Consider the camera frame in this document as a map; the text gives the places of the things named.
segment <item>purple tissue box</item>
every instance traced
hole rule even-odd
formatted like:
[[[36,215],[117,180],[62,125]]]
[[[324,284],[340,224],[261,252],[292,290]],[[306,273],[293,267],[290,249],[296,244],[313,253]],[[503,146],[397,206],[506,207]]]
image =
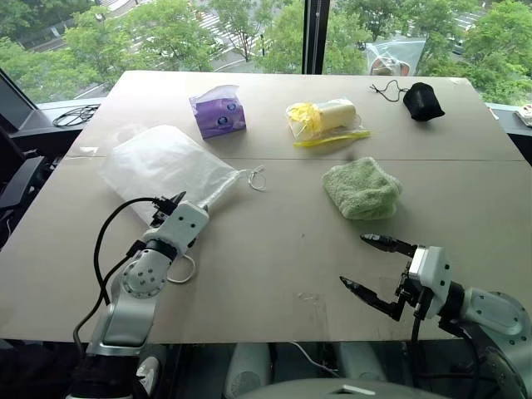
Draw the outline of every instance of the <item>purple tissue box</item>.
[[[203,139],[245,129],[244,108],[234,94],[236,86],[220,86],[201,97],[191,97],[190,105]]]

